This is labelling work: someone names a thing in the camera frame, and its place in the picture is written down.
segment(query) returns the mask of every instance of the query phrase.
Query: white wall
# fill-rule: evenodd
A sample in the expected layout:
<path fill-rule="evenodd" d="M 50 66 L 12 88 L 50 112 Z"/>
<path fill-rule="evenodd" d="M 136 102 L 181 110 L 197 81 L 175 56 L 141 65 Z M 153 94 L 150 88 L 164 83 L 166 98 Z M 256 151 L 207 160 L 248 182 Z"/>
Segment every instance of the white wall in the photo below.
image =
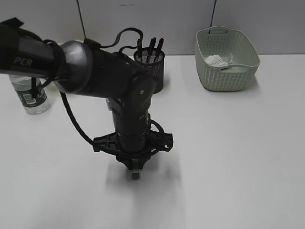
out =
<path fill-rule="evenodd" d="M 108 45 L 119 31 L 136 27 L 144 32 L 144 45 L 152 37 L 164 38 L 163 50 L 171 55 L 194 54 L 195 33 L 209 27 L 213 4 L 212 0 L 80 0 L 88 38 Z M 125 34 L 118 47 L 135 46 L 137 39 L 136 34 Z"/>
<path fill-rule="evenodd" d="M 75 0 L 0 0 L 0 21 L 13 17 L 42 39 L 83 39 Z"/>
<path fill-rule="evenodd" d="M 165 39 L 164 51 L 194 54 L 195 33 L 209 27 L 214 0 L 80 0 L 87 37 L 113 43 L 126 27 Z M 218 0 L 214 25 L 243 31 L 260 54 L 305 53 L 304 0 Z M 1 0 L 0 21 L 18 17 L 42 38 L 64 42 L 83 39 L 76 0 Z M 128 33 L 114 49 L 135 45 Z"/>
<path fill-rule="evenodd" d="M 304 10 L 304 0 L 218 0 L 214 25 L 243 31 L 260 54 L 303 54 Z"/>

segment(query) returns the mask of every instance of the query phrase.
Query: white table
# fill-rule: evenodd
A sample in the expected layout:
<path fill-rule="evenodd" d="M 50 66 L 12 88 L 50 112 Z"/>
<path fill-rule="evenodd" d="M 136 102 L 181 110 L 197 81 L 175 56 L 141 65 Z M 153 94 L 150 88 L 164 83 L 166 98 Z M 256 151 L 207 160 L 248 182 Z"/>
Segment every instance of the white table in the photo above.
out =
<path fill-rule="evenodd" d="M 251 88 L 209 92 L 194 56 L 165 59 L 150 113 L 174 148 L 130 181 L 93 153 L 53 88 L 44 114 L 23 110 L 0 77 L 0 228 L 300 229 L 305 225 L 305 55 L 263 55 Z M 105 100 L 69 96 L 91 137 L 113 132 Z"/>

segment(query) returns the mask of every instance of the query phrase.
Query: water bottle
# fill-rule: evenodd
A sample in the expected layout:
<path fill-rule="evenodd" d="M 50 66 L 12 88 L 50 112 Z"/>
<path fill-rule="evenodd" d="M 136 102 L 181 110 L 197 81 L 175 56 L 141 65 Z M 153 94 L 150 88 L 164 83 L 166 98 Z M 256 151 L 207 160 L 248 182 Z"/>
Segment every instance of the water bottle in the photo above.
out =
<path fill-rule="evenodd" d="M 50 103 L 43 89 L 32 98 L 30 77 L 19 75 L 9 75 L 9 77 L 24 109 L 29 114 L 36 115 L 49 109 Z M 36 79 L 36 85 L 41 85 L 40 79 Z"/>

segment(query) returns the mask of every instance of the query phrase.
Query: basket handle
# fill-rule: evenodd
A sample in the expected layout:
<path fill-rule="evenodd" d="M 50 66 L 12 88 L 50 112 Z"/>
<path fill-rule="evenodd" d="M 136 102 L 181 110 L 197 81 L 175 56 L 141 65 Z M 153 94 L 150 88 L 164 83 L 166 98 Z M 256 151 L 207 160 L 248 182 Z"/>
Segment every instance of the basket handle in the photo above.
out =
<path fill-rule="evenodd" d="M 221 72 L 221 71 L 226 70 L 228 68 L 237 68 L 237 67 L 239 68 L 239 70 L 240 70 L 240 68 L 244 68 L 244 71 L 242 71 L 242 72 L 246 72 L 249 69 L 252 69 L 251 66 L 244 65 L 244 64 L 238 64 L 238 63 L 226 65 L 226 66 L 223 66 L 223 67 L 219 67 L 217 69 Z"/>
<path fill-rule="evenodd" d="M 213 30 L 223 31 L 222 33 L 211 33 L 211 34 L 227 34 L 230 32 L 230 29 L 225 26 L 213 26 L 205 30 L 206 33 L 212 32 Z"/>

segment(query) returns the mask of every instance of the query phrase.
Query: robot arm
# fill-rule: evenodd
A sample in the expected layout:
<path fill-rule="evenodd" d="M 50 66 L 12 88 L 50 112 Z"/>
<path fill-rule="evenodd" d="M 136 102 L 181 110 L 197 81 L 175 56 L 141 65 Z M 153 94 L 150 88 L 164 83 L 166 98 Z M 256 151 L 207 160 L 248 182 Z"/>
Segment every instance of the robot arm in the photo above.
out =
<path fill-rule="evenodd" d="M 153 154 L 169 151 L 173 146 L 172 135 L 165 134 L 148 113 L 157 79 L 123 54 L 122 49 L 109 53 L 100 48 L 90 39 L 84 43 L 69 41 L 59 47 L 30 32 L 22 33 L 6 22 L 0 23 L 0 73 L 53 80 L 83 137 L 64 93 L 109 99 L 115 132 L 95 138 L 94 142 L 87 141 L 95 151 L 116 155 L 129 169 L 134 169 L 137 160 L 141 169 Z M 151 124 L 159 132 L 150 130 Z"/>

